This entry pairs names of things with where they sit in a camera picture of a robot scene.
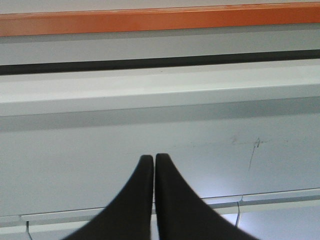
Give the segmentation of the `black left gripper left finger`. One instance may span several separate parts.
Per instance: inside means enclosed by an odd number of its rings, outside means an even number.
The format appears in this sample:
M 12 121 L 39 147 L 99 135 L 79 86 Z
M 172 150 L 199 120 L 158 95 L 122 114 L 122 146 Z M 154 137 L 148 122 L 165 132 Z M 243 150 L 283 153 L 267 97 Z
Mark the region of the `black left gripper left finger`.
M 153 204 L 153 157 L 142 155 L 117 196 L 66 240 L 149 240 Z

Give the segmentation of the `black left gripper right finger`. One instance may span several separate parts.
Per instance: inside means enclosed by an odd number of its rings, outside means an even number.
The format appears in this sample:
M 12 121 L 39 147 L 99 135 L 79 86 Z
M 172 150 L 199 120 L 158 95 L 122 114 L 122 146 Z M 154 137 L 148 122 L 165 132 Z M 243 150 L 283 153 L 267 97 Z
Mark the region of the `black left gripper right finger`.
M 254 239 L 202 201 L 167 153 L 155 158 L 155 210 L 161 240 Z

